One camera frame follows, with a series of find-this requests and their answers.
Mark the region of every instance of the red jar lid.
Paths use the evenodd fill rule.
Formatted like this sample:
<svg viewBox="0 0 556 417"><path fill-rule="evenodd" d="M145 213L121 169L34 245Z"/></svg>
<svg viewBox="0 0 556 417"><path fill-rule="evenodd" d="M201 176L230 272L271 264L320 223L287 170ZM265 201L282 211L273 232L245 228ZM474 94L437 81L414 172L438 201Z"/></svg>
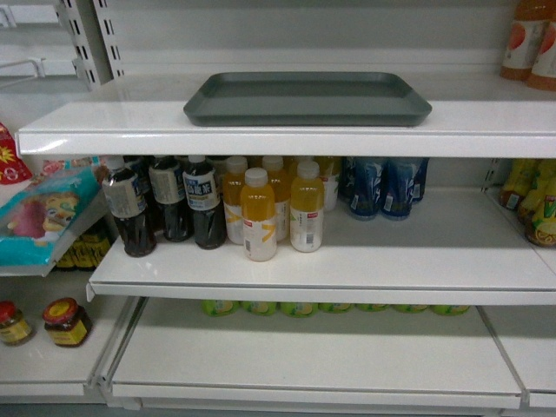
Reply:
<svg viewBox="0 0 556 417"><path fill-rule="evenodd" d="M0 322L8 321L16 313L16 305L11 301L0 301Z"/></svg>
<svg viewBox="0 0 556 417"><path fill-rule="evenodd" d="M62 324L70 321L78 309L77 301L73 298L61 298L51 302L43 311L43 320L49 324Z"/></svg>

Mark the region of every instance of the glass jar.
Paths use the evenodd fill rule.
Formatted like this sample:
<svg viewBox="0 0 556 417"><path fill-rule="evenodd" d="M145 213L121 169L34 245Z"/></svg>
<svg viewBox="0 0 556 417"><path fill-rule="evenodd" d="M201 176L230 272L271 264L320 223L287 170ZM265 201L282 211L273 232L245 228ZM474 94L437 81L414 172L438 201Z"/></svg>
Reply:
<svg viewBox="0 0 556 417"><path fill-rule="evenodd" d="M16 346L28 341L35 331L12 301L0 301L0 340Z"/></svg>
<svg viewBox="0 0 556 417"><path fill-rule="evenodd" d="M52 341L63 348L81 346L93 328L85 309L69 297L51 302L44 309L43 319Z"/></svg>

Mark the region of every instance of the white bottle cap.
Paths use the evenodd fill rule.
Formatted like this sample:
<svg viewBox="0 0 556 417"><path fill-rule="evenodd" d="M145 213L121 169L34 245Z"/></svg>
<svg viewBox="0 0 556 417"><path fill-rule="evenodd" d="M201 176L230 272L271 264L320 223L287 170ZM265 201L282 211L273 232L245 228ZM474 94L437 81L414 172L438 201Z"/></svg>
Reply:
<svg viewBox="0 0 556 417"><path fill-rule="evenodd" d="M284 168L284 158L278 155L266 155L262 158L262 167L267 171L277 171Z"/></svg>
<svg viewBox="0 0 556 417"><path fill-rule="evenodd" d="M263 168L250 168L245 171L245 183L249 187L262 187L268 182L267 171Z"/></svg>
<svg viewBox="0 0 556 417"><path fill-rule="evenodd" d="M241 174L247 171L247 158L245 156L231 156L226 160L226 170L231 174Z"/></svg>
<svg viewBox="0 0 556 417"><path fill-rule="evenodd" d="M319 176L321 170L315 161L303 161L297 165L297 176L304 180L312 180Z"/></svg>
<svg viewBox="0 0 556 417"><path fill-rule="evenodd" d="M199 163L205 160L205 155L190 155L189 162L191 163Z"/></svg>
<svg viewBox="0 0 556 417"><path fill-rule="evenodd" d="M121 169L123 167L125 167L123 156L109 156L106 159L106 168L108 168L110 171Z"/></svg>

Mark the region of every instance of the plastic bottle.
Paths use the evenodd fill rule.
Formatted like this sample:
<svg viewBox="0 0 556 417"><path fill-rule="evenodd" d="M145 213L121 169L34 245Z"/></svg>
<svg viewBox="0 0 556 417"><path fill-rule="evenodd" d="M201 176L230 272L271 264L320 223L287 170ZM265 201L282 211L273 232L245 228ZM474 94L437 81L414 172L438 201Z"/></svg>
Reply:
<svg viewBox="0 0 556 417"><path fill-rule="evenodd" d="M245 171L241 200L244 253L253 261L268 261L276 253L276 218L275 193L265 169Z"/></svg>
<svg viewBox="0 0 556 417"><path fill-rule="evenodd" d="M556 91L556 13L546 28L527 86Z"/></svg>
<svg viewBox="0 0 556 417"><path fill-rule="evenodd" d="M193 235L193 217L185 198L182 166L173 156L157 156L149 178L162 210L164 237L170 242L185 241Z"/></svg>
<svg viewBox="0 0 556 417"><path fill-rule="evenodd" d="M283 168L281 156L264 156L262 167L267 170L268 182L275 192L276 241L281 242L289 235L289 200L291 184Z"/></svg>
<svg viewBox="0 0 556 417"><path fill-rule="evenodd" d="M224 213L226 215L226 231L228 238L236 245L243 244L243 218L241 194L245 185L247 171L245 156L231 156L226 160L226 174L222 180Z"/></svg>
<svg viewBox="0 0 556 417"><path fill-rule="evenodd" d="M314 252L322 244L324 223L324 186L319 164L301 162L292 183L289 239L300 252Z"/></svg>
<svg viewBox="0 0 556 417"><path fill-rule="evenodd" d="M321 170L320 176L324 185L324 211L334 210L338 200L341 156L316 156L314 161L319 164Z"/></svg>
<svg viewBox="0 0 556 417"><path fill-rule="evenodd" d="M521 0L518 3L500 76L520 81L529 77L553 11L553 0Z"/></svg>
<svg viewBox="0 0 556 417"><path fill-rule="evenodd" d="M130 256L148 255L156 247L156 238L139 178L125 166L121 156L109 157L106 167L109 174L103 180L103 191L122 237L123 248Z"/></svg>
<svg viewBox="0 0 556 417"><path fill-rule="evenodd" d="M188 205L193 213L195 243L203 249L220 247L226 241L224 204L216 187L215 169L203 155L190 155L183 173Z"/></svg>

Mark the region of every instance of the bottle cap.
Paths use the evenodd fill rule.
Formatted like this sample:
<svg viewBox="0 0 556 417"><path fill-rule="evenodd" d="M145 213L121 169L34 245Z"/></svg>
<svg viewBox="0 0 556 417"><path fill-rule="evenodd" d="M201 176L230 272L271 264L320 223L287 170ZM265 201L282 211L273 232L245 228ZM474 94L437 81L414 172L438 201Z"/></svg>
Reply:
<svg viewBox="0 0 556 417"><path fill-rule="evenodd" d="M321 170L315 161L303 161L297 165L297 176L304 180L312 180L319 176Z"/></svg>
<svg viewBox="0 0 556 417"><path fill-rule="evenodd" d="M262 158L262 167L267 171L277 171L284 168L284 158L278 155L266 155Z"/></svg>
<svg viewBox="0 0 556 417"><path fill-rule="evenodd" d="M250 168L245 171L245 183L249 187L262 187L268 182L267 171L263 168Z"/></svg>
<svg viewBox="0 0 556 417"><path fill-rule="evenodd" d="M16 306L11 301L0 302L0 322L8 321L16 313Z"/></svg>
<svg viewBox="0 0 556 417"><path fill-rule="evenodd" d="M226 160L226 170L231 174L242 174L247 171L247 158L245 156L231 156Z"/></svg>
<svg viewBox="0 0 556 417"><path fill-rule="evenodd" d="M199 163L205 160L205 155L190 155L189 162L191 163Z"/></svg>
<svg viewBox="0 0 556 417"><path fill-rule="evenodd" d="M108 168L110 171L121 169L123 167L125 167L123 156L109 156L106 159L106 168Z"/></svg>

